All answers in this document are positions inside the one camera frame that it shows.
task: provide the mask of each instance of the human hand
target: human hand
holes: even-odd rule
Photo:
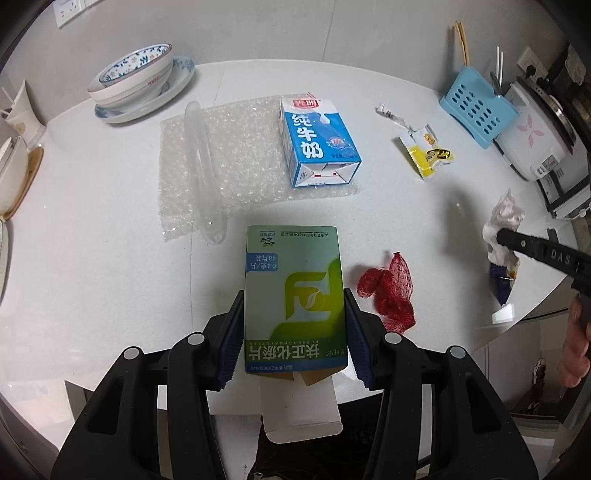
[[[573,298],[569,307],[569,325],[562,347],[562,360],[558,363],[558,379],[568,388],[576,387],[589,372],[591,362],[585,356],[591,340],[591,323],[584,332],[580,325],[582,305],[579,297]]]

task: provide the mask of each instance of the red mesh net bag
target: red mesh net bag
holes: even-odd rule
[[[410,295],[413,281],[407,263],[396,252],[389,268],[370,268],[357,283],[357,295],[367,299],[374,296],[375,309],[383,315],[382,321],[389,332],[404,333],[416,322]]]

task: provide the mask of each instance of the translucent plastic tube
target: translucent plastic tube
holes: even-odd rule
[[[222,242],[228,219],[222,209],[220,192],[213,175],[212,159],[199,102],[190,102],[185,110],[185,153],[193,193],[193,225],[201,230],[208,244]]]

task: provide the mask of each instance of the hole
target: hole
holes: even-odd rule
[[[119,404],[123,393],[123,378],[117,378],[105,394],[102,403],[88,422],[88,431],[91,433],[103,433],[114,435],[117,432],[119,420]]]
[[[476,434],[497,432],[501,429],[501,422],[492,409],[491,404],[472,377],[466,378],[466,391],[470,404],[472,430]]]

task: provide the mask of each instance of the white table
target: white table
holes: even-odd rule
[[[250,224],[336,225],[343,280],[355,290],[368,267],[401,251],[414,282],[418,346],[469,352],[509,324],[491,326],[498,308],[488,289],[480,232],[511,188],[527,213],[522,230],[552,226],[576,246],[571,225],[551,220],[534,183],[526,183],[494,148],[481,149],[438,104],[440,95],[384,74],[307,61],[231,61],[197,67],[196,80],[162,111],[112,127],[87,100],[53,119],[45,157],[13,218],[12,257],[0,306],[0,393],[60,448],[72,424],[64,380],[94,389],[130,345],[170,348],[226,312],[243,288]],[[363,163],[363,192],[336,199],[284,202],[232,218],[221,245],[200,233],[165,243],[158,218],[160,122],[190,100],[202,107],[290,92],[312,92],[340,110]],[[416,128],[429,123],[453,165],[418,177],[393,141],[401,130],[377,115],[385,102]],[[564,278],[524,259],[510,302],[523,318]],[[360,300],[373,311],[371,300]],[[210,396],[212,413],[259,412],[258,381],[238,361],[226,389]],[[352,366],[334,375],[339,402],[367,395]],[[165,396],[160,398],[165,403]]]

